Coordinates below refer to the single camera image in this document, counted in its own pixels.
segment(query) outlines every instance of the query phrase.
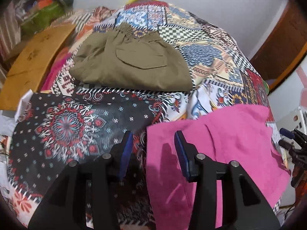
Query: striped fabric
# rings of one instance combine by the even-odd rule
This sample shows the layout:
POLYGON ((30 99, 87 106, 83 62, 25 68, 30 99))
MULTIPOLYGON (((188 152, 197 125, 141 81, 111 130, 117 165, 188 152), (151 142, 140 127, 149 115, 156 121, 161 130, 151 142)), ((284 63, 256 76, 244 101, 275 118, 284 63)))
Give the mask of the striped fabric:
POLYGON ((21 41, 20 27, 16 21, 14 4, 11 2, 0 19, 0 54, 7 59, 10 51, 21 41))
POLYGON ((85 23, 88 22, 88 20, 91 18, 93 13, 87 12, 84 13, 83 15, 77 16, 73 19, 72 23, 76 24, 76 33, 80 33, 82 28, 84 27, 85 23))
POLYGON ((135 90, 135 89, 124 89, 124 88, 110 88, 101 84, 88 84, 80 81, 79 84, 76 84, 74 93, 76 94, 86 94, 86 93, 100 93, 100 92, 132 92, 132 93, 141 93, 146 95, 161 95, 169 94, 169 92, 162 91, 151 91, 151 90, 135 90))

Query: pink towel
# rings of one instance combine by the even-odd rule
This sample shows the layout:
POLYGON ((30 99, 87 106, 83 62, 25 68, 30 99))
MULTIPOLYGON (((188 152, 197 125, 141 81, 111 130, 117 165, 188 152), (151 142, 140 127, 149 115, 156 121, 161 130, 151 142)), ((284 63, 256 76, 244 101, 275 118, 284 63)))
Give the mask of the pink towel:
MULTIPOLYGON (((235 105, 198 120, 159 123, 147 128, 146 180, 157 230, 188 228, 196 183, 182 176, 174 134, 182 130, 188 143, 215 161, 237 160, 259 187, 271 207, 277 203, 290 174, 272 146, 272 129, 265 125, 269 109, 235 105)), ((216 227, 222 225, 221 183, 217 184, 216 227)))

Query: bed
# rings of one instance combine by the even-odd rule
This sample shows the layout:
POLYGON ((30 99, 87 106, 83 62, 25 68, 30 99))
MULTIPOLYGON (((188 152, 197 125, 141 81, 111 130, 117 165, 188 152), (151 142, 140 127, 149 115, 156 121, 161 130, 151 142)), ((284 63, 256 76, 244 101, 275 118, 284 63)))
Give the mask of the bed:
MULTIPOLYGON (((68 161, 94 160, 121 141, 128 128, 135 135, 135 158, 124 181, 113 187, 118 219, 122 229, 155 229, 145 180, 146 126, 197 119, 237 103, 269 107, 267 85, 227 32, 172 4, 146 1, 118 10, 97 7, 75 11, 56 20, 51 27, 62 24, 76 24, 74 41, 60 53, 65 61, 51 69, 44 87, 50 93, 33 95, 15 129, 10 144, 8 204, 27 226, 48 187, 68 161), (180 51, 188 64, 193 89, 188 93, 166 93, 74 80, 69 69, 74 66, 74 56, 86 37, 93 32, 112 30, 122 22, 133 26, 135 37, 157 30, 164 41, 180 51), (57 118, 50 116, 54 112, 57 118), (59 129, 60 117, 68 113, 74 113, 78 137, 84 140, 82 148, 70 140, 59 141, 61 130, 55 130, 54 125, 59 129)), ((267 126, 273 129, 272 142, 286 165, 285 153, 277 145, 280 136, 272 113, 267 126)), ((90 201, 88 193, 85 217, 87 225, 93 227, 90 201)), ((274 207, 275 213, 279 205, 280 200, 274 207)))

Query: pile of clothes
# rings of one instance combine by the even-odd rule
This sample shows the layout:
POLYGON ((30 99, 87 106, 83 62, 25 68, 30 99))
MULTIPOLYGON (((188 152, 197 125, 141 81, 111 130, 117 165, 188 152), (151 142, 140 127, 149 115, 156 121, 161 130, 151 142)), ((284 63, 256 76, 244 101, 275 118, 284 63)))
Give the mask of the pile of clothes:
POLYGON ((239 161, 277 212, 289 178, 273 145, 280 135, 263 80, 230 35, 159 1, 76 12, 52 26, 63 22, 78 35, 44 84, 52 94, 33 94, 10 144, 7 198, 19 221, 28 225, 69 161, 108 153, 127 130, 133 154, 111 188, 121 229, 186 229, 195 187, 181 174, 176 130, 213 160, 239 161))
POLYGON ((74 0, 12 0, 0 17, 0 58, 9 71, 28 41, 37 32, 65 15, 74 0))

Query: mandala pattern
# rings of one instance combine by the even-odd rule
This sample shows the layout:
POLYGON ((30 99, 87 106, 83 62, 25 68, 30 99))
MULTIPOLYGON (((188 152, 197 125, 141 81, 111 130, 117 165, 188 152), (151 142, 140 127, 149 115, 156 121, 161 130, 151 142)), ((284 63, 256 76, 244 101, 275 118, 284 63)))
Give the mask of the mandala pattern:
POLYGON ((93 114, 91 107, 66 98, 47 109, 43 123, 35 129, 44 143, 46 158, 68 163, 85 155, 99 155, 97 138, 106 121, 93 114))
POLYGON ((143 37, 144 35, 147 35, 149 33, 149 30, 147 29, 134 29, 133 30, 133 35, 135 38, 141 38, 143 37))

